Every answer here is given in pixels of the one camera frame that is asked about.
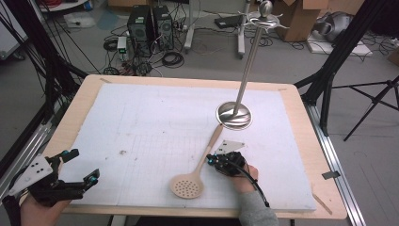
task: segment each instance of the metal rail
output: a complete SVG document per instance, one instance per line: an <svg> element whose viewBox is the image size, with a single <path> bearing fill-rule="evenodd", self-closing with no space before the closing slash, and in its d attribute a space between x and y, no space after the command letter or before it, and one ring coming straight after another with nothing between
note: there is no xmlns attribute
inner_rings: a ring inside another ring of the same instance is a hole
<svg viewBox="0 0 399 226"><path fill-rule="evenodd" d="M60 109L60 104L56 103L55 104L55 112L57 112ZM25 143L23 149L20 151L20 153L17 155L17 157L14 159L6 173L3 175L1 178L2 180L0 181L0 198L3 199L5 196L8 194L8 185L14 175L17 174L17 172L25 167L27 164L29 164L32 159L36 156L38 151L41 148L41 145L43 145L45 139L49 134L55 130L53 128L53 121L54 116L47 121L45 124L40 124L37 129L33 132L32 136L30 139Z"/></svg>
<svg viewBox="0 0 399 226"><path fill-rule="evenodd" d="M308 115L311 119L311 124L313 125L314 132L316 133L320 145L322 146L326 161L330 167L331 171L338 171L341 176L335 178L335 184L337 185L341 197L343 198L343 204L345 205L346 212L352 222L353 226L365 226L366 223L363 219L363 215L360 212L359 206L355 200L355 196L349 186L346 179L345 173L343 172L343 167L341 166L340 160L335 152L332 145L331 139L324 135L323 129L319 124L320 113L316 106L305 104L305 108L308 111Z"/></svg>

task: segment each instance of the spoon handle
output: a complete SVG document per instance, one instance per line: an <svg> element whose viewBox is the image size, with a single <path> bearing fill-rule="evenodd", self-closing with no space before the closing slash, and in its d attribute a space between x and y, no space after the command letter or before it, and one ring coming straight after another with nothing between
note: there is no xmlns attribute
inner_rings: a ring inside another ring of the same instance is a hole
<svg viewBox="0 0 399 226"><path fill-rule="evenodd" d="M209 140L208 146L206 146L205 152L202 155L202 158L199 160L199 164L197 165L196 169L194 170L195 173L200 174L200 169L202 168L203 163L206 160L206 155L211 151L212 147L215 145L217 139L219 138L220 134L222 133L223 125L220 123L217 128L215 129L214 133Z"/></svg>

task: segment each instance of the slotted spoon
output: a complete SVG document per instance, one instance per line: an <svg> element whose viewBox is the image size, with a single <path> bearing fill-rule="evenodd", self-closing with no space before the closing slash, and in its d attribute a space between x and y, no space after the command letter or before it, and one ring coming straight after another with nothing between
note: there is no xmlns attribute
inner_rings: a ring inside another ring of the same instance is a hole
<svg viewBox="0 0 399 226"><path fill-rule="evenodd" d="M202 180L200 179L200 170L203 163L206 161L206 155L211 151L216 140L222 133L222 130L223 125L219 124L212 134L211 140L209 140L208 146L206 146L205 152L203 153L199 164L193 172L177 175L170 180L169 187L170 190L175 193L175 195L184 199L194 199L202 193L204 186Z"/></svg>

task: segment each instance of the hand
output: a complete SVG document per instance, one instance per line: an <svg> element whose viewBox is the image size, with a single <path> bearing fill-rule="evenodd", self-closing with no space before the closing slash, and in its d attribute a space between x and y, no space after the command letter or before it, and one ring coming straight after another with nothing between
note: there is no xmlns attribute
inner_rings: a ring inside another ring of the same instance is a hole
<svg viewBox="0 0 399 226"><path fill-rule="evenodd" d="M53 207L47 207L36 202L35 198L28 195L21 205L21 225L54 226L62 210L64 210L70 202L71 201L60 201Z"/></svg>
<svg viewBox="0 0 399 226"><path fill-rule="evenodd" d="M248 171L253 179L258 180L258 169L250 165L244 166L243 169L245 171ZM231 181L234 184L235 189L239 193L248 193L255 191L255 187L250 182L250 180L245 175L243 175L243 173L240 173L238 176L231 177Z"/></svg>

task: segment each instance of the grey sleeve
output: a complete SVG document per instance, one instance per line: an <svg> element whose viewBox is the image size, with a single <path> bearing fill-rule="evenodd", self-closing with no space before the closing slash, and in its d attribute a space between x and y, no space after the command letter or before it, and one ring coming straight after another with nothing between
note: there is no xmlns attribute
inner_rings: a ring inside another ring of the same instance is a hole
<svg viewBox="0 0 399 226"><path fill-rule="evenodd" d="M239 216L243 226L278 226L279 220L272 209L264 205L257 191L240 194L241 213Z"/></svg>

